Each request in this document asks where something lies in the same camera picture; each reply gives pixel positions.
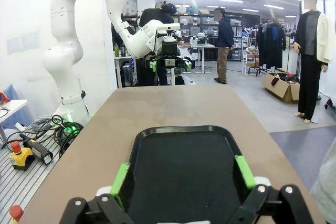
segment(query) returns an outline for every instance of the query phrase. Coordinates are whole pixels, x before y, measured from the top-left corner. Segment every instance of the brown table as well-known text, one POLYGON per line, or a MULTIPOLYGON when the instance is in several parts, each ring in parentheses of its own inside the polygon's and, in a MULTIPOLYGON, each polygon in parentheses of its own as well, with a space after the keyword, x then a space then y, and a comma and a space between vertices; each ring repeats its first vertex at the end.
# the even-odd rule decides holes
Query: brown table
MULTIPOLYGON (((277 189, 299 186, 315 223, 325 223, 293 167, 236 92, 224 85, 191 85, 116 90, 45 179, 20 224, 58 223, 69 199, 89 201, 99 188, 112 185, 141 131, 210 124, 231 131, 254 176, 268 177, 277 189)), ((259 223, 273 221, 263 217, 259 223)))

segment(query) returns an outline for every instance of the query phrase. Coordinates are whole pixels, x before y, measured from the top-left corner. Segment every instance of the navy jacket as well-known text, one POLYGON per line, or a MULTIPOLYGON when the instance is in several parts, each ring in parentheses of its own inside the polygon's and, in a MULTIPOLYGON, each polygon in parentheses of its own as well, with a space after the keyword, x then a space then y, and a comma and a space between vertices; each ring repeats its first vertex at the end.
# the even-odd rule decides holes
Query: navy jacket
POLYGON ((222 18, 218 28, 218 46, 232 47, 234 42, 234 32, 229 18, 222 18))

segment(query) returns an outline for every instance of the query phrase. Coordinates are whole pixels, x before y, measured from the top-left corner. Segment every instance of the blue fabric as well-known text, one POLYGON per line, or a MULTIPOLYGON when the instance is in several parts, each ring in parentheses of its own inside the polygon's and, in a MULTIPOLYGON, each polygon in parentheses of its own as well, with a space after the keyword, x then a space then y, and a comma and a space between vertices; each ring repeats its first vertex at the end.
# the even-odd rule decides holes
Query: blue fabric
POLYGON ((279 30, 278 30, 277 26, 273 27, 272 33, 273 33, 273 41, 278 40, 278 38, 279 38, 279 30))
POLYGON ((233 40, 234 32, 229 18, 222 18, 218 28, 218 46, 232 47, 235 43, 233 40))
MULTIPOLYGON (((18 100, 19 96, 17 95, 13 85, 10 85, 7 89, 4 90, 4 93, 7 98, 11 100, 18 100)), ((16 111, 13 115, 3 121, 1 124, 4 129, 16 129, 15 124, 20 123, 25 126, 29 126, 31 124, 31 119, 27 114, 24 108, 16 111)))

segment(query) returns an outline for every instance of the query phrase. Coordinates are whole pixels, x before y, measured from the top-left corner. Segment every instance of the standing man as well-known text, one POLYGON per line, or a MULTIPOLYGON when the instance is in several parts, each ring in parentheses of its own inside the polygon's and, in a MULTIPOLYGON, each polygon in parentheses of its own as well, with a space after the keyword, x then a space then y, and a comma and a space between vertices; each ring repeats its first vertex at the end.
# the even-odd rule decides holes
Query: standing man
POLYGON ((225 18, 225 10, 223 8, 216 8, 221 12, 221 21, 218 27, 218 60, 217 60, 217 74, 215 81, 221 84, 226 84, 227 71, 227 56, 232 50, 234 42, 234 32, 229 18, 225 18))

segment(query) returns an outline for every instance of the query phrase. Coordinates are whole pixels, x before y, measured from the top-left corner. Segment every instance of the khaki pants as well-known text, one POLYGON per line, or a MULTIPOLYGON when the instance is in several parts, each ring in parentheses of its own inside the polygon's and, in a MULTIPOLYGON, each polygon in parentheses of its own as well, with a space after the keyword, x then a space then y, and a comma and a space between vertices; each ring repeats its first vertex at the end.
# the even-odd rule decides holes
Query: khaki pants
POLYGON ((229 48, 227 47, 218 48, 217 74, 221 82, 226 82, 228 54, 229 54, 229 48))

